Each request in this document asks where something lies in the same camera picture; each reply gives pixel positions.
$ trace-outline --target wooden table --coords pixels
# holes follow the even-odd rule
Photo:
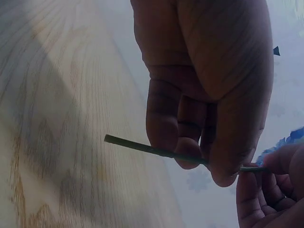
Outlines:
[[[0,227],[181,228],[95,0],[0,1]]]

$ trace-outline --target wooden stick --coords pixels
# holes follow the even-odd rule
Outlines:
[[[142,151],[142,152],[147,152],[147,153],[152,153],[156,154],[162,157],[167,157],[167,158],[175,158],[175,159],[180,159],[184,160],[187,162],[192,162],[192,163],[198,163],[198,164],[203,164],[203,165],[208,165],[208,161],[203,158],[194,158],[188,155],[184,154],[177,154],[173,153],[167,150],[162,150],[162,149],[157,149],[148,145],[144,145],[141,143],[136,143],[132,142],[126,139],[118,138],[112,135],[105,135],[104,141],[107,143],[112,143],[120,146],[124,146],[130,149]],[[258,171],[267,171],[265,167],[241,167],[240,171],[245,171],[245,172],[258,172]]]

